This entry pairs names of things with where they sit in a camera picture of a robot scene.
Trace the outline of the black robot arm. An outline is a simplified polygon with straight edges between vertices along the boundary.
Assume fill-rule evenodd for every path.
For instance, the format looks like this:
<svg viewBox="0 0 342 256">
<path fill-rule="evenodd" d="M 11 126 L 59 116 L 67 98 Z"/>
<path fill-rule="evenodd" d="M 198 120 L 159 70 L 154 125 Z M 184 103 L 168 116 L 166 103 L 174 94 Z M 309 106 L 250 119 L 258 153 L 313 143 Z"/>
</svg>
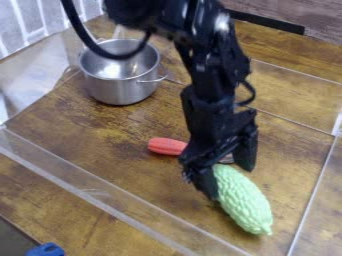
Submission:
<svg viewBox="0 0 342 256">
<path fill-rule="evenodd" d="M 104 0 L 110 19 L 174 42 L 191 77 L 180 93 L 190 142 L 180 155 L 183 177 L 208 199 L 218 198 L 214 165 L 232 155 L 255 168 L 258 128 L 254 110 L 238 111 L 238 86 L 248 86 L 250 59 L 218 0 Z"/>
</svg>

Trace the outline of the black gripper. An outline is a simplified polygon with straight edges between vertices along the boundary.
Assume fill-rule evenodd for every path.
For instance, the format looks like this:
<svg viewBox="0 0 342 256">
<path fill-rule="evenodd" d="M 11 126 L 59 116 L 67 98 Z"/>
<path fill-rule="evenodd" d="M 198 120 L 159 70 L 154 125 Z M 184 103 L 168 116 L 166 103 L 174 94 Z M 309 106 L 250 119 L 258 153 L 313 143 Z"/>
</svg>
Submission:
<svg viewBox="0 0 342 256">
<path fill-rule="evenodd" d="M 224 96 L 214 102 L 200 99 L 191 86 L 182 91 L 180 99 L 190 132 L 188 145 L 179 157 L 183 177 L 215 201 L 216 163 L 200 163 L 198 159 L 206 155 L 220 159 L 231 154 L 235 164 L 243 170 L 254 170 L 258 154 L 256 111 L 235 111 L 232 96 Z"/>
</svg>

